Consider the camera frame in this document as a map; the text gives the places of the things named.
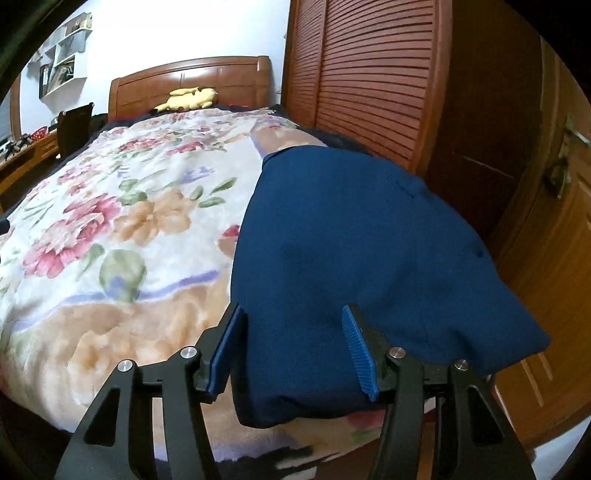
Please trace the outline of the navy blue suit jacket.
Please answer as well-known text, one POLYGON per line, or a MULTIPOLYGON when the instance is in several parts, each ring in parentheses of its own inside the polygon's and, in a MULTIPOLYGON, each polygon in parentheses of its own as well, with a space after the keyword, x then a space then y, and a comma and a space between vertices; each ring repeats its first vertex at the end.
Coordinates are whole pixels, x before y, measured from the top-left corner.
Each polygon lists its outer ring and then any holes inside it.
POLYGON ((349 304, 414 358, 464 359, 482 375, 550 343, 475 230, 419 177, 329 147, 264 158, 230 297, 247 317, 233 401, 252 428, 372 408, 342 330, 349 304))

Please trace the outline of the wooden room door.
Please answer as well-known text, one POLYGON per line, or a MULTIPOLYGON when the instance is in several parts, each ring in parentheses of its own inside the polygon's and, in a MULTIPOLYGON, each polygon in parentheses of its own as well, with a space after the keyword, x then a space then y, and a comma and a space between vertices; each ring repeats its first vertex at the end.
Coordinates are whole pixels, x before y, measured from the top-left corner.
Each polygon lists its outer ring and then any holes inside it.
POLYGON ((497 390, 526 449, 590 415, 590 148, 573 140, 572 183, 562 199, 543 185, 568 114, 590 139, 590 103, 564 62, 542 45, 542 124, 537 150, 504 220, 497 265, 551 344, 497 376, 497 390))

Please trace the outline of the floral bed blanket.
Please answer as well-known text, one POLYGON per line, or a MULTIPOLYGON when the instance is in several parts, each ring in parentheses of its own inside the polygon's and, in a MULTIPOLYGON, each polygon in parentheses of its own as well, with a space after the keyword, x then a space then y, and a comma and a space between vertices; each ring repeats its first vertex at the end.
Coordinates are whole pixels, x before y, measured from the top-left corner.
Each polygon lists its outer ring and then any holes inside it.
POLYGON ((263 157, 321 146, 274 109, 105 127, 9 213, 1 238, 3 443, 50 475, 114 366, 167 359, 228 305, 263 157))

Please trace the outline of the wooden desk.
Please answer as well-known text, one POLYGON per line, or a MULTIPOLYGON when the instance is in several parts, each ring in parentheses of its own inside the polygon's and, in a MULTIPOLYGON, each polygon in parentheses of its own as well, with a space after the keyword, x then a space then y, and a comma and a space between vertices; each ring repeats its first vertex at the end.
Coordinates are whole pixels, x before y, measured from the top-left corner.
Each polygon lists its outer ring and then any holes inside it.
POLYGON ((24 175, 58 153, 57 131, 54 130, 6 160, 1 164, 0 194, 3 195, 24 175))

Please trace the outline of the dark desk chair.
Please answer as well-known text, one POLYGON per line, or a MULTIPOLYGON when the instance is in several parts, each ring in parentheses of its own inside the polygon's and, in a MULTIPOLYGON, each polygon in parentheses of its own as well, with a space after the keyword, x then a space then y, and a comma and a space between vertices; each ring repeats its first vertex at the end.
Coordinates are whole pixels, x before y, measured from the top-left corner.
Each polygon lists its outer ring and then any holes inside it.
POLYGON ((89 139, 89 128, 94 103, 90 102, 57 117, 57 145, 60 157, 66 159, 81 149, 89 139))

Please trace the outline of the wooden louvered wardrobe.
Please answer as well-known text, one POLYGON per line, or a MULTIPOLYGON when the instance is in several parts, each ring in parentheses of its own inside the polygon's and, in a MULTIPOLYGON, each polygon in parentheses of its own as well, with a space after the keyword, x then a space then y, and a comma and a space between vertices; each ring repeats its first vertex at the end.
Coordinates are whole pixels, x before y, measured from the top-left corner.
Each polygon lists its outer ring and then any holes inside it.
POLYGON ((504 1, 294 1, 281 103, 422 177, 491 242, 536 146, 542 45, 504 1))

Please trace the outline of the yellow plush toy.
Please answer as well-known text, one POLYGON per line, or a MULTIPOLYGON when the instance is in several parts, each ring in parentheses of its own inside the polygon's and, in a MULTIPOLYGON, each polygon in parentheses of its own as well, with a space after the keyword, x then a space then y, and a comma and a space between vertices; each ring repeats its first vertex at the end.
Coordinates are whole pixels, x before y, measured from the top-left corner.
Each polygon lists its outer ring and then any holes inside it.
POLYGON ((179 112, 209 108, 217 102, 214 88, 181 88, 169 93, 165 103, 155 106, 153 113, 163 111, 179 112))

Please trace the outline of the wooden bed headboard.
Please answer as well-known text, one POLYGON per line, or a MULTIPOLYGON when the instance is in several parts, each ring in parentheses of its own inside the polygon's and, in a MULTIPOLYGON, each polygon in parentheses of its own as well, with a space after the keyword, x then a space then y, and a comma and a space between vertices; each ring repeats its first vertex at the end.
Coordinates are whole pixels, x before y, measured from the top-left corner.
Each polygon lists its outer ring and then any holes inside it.
POLYGON ((165 102, 179 88, 211 87, 224 106, 273 105, 271 63, 266 56, 221 56, 168 63, 114 79, 108 120, 134 119, 165 102))

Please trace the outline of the white wall shelf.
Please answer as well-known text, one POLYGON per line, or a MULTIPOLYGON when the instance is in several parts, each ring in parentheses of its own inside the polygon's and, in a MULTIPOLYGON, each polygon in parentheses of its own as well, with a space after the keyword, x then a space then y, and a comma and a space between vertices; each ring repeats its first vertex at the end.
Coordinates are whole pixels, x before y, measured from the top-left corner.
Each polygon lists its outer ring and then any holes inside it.
POLYGON ((85 54, 92 26, 92 13, 82 12, 60 25, 35 52, 25 71, 36 80, 40 100, 86 79, 81 56, 85 54))

